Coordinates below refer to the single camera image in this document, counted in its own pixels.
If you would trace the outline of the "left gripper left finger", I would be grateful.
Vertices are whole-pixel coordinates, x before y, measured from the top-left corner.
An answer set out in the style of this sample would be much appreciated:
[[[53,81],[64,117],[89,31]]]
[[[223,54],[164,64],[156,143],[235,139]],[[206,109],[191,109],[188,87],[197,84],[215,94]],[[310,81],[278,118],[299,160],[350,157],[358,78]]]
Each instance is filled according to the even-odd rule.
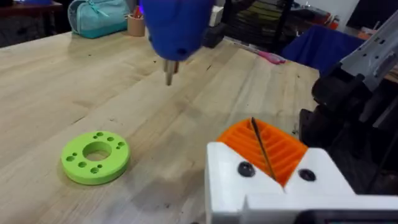
[[[230,126],[206,146],[205,214],[207,223],[239,223],[247,195],[283,194],[270,176],[258,141],[259,128],[248,118]]]

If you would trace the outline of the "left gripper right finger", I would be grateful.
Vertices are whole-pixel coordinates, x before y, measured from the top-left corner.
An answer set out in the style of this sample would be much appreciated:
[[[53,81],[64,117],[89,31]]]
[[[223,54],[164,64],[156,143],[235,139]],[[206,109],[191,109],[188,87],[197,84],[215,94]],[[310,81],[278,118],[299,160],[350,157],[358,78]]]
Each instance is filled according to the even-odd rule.
[[[328,153],[256,118],[252,119],[256,152],[252,164],[283,193],[354,195]]]

